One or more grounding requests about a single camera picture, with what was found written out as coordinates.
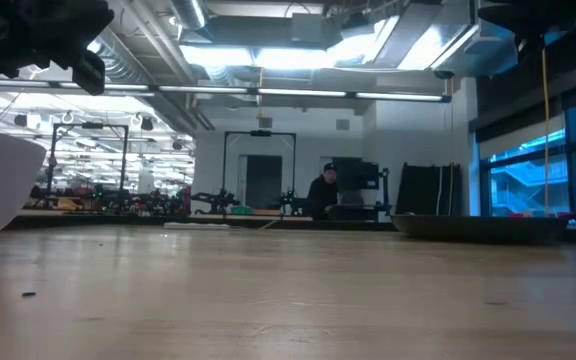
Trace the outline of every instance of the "table surface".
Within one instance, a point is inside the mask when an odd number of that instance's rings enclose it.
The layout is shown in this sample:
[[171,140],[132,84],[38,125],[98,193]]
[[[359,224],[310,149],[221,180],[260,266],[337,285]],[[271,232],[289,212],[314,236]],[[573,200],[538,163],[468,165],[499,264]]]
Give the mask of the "table surface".
[[324,231],[4,232],[2,359],[576,360],[576,247]]

